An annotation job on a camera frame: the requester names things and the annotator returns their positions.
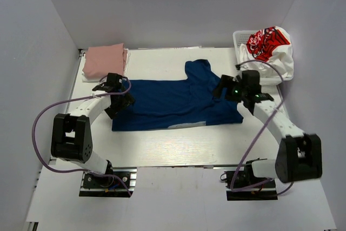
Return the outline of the blue t shirt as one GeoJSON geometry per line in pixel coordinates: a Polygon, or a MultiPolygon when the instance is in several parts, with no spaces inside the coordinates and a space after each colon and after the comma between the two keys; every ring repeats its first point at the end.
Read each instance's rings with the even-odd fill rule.
{"type": "Polygon", "coordinates": [[[126,84],[135,99],[112,121],[112,131],[177,129],[241,124],[237,103],[212,92],[221,79],[208,60],[187,61],[184,80],[131,80],[126,84]]]}

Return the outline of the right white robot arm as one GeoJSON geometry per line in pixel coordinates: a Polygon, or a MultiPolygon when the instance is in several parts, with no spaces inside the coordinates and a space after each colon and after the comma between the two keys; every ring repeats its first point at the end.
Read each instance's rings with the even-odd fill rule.
{"type": "Polygon", "coordinates": [[[247,185],[257,187],[265,179],[289,183],[322,176],[321,139],[294,125],[280,111],[274,98],[262,92],[258,71],[244,70],[235,77],[222,75],[213,95],[220,97],[223,90],[226,100],[242,103],[278,143],[274,160],[256,159],[246,163],[244,180],[247,185]]]}

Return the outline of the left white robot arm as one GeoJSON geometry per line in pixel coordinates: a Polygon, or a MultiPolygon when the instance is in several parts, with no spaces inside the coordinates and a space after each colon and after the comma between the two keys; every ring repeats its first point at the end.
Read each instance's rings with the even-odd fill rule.
{"type": "Polygon", "coordinates": [[[119,74],[109,73],[106,81],[96,85],[92,94],[82,98],[82,103],[68,114],[54,118],[51,154],[63,161],[72,162],[84,170],[96,174],[102,187],[114,182],[110,161],[93,151],[91,125],[102,113],[110,119],[135,103],[129,93],[131,82],[119,74]]]}

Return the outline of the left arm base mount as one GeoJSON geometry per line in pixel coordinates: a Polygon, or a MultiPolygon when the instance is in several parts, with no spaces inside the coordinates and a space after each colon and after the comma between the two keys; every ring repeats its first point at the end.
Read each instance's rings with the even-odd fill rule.
{"type": "Polygon", "coordinates": [[[122,197],[129,198],[135,190],[137,169],[114,168],[115,177],[100,178],[93,174],[83,174],[79,197],[122,197]]]}

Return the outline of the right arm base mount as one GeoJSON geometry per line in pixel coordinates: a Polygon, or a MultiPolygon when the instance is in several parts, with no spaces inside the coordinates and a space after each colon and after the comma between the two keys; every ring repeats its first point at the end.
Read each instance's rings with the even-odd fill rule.
{"type": "MultiPolygon", "coordinates": [[[[274,180],[257,185],[240,192],[231,191],[231,180],[235,171],[225,171],[220,176],[220,181],[225,184],[227,201],[270,201],[278,200],[276,183],[274,180]]],[[[245,171],[240,171],[235,179],[234,189],[247,187],[262,181],[266,178],[256,178],[245,171]]]]}

